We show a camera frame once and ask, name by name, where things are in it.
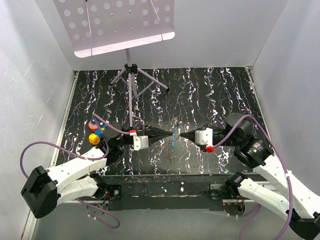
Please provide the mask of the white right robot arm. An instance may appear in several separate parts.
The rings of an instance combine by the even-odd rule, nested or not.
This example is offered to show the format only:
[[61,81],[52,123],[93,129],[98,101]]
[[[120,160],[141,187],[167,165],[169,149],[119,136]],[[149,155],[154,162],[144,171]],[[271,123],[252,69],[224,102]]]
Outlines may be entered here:
[[265,143],[253,135],[253,125],[257,123],[251,115],[231,113],[226,119],[225,128],[205,125],[183,132],[180,136],[208,153],[220,146],[233,147],[233,154],[241,163],[276,189],[269,190],[247,175],[236,172],[222,187],[211,190],[211,194],[232,199],[250,199],[258,204],[257,210],[265,207],[282,217],[285,224],[276,239],[279,239],[287,228],[291,228],[302,239],[313,240],[320,233],[320,197],[288,170],[271,140]]

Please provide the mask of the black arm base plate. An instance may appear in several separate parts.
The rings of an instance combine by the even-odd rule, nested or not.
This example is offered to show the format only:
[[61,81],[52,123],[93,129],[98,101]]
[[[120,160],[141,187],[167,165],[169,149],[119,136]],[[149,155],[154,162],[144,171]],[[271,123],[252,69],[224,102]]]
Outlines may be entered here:
[[228,210],[233,215],[245,212],[242,197],[227,193],[229,174],[99,175],[97,199],[110,211],[122,210]]

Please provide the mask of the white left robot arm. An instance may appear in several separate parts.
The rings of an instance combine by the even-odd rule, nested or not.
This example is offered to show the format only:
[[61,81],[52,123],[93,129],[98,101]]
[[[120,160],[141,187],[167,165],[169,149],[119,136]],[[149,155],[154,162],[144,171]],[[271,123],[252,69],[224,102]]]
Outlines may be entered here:
[[26,183],[20,194],[34,217],[41,219],[59,204],[81,197],[101,200],[111,196],[115,188],[109,187],[95,173],[115,163],[124,153],[123,146],[131,145],[134,151],[148,149],[152,144],[170,137],[173,132],[144,126],[122,130],[100,121],[97,134],[91,134],[92,148],[82,155],[71,152],[73,159],[49,168],[38,166],[26,174]]

